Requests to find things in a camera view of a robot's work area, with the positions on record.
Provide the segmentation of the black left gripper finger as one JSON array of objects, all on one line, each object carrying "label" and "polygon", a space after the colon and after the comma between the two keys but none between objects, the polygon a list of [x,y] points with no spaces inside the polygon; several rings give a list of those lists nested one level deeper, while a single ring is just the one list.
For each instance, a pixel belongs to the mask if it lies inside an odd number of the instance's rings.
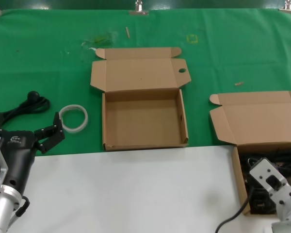
[{"label": "black left gripper finger", "polygon": [[56,132],[52,135],[44,135],[38,139],[37,149],[45,154],[64,139],[65,135],[63,132]]},{"label": "black left gripper finger", "polygon": [[55,113],[53,124],[51,126],[36,130],[34,134],[36,137],[64,137],[65,135],[63,132],[63,125],[59,116],[59,112]]}]

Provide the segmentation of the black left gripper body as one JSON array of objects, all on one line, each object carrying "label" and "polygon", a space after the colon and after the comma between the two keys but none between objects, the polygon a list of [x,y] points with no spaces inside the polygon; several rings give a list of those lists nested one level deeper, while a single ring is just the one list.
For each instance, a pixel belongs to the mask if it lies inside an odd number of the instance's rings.
[{"label": "black left gripper body", "polygon": [[31,131],[0,131],[0,151],[8,166],[3,184],[24,194],[37,152],[36,136]]}]

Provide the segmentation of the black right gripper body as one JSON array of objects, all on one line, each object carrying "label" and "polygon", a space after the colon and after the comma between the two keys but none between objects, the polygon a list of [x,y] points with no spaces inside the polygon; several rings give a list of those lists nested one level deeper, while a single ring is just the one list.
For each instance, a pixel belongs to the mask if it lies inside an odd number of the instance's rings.
[{"label": "black right gripper body", "polygon": [[276,207],[268,192],[262,187],[249,187],[252,197],[249,201],[250,213],[253,215],[274,215]]}]

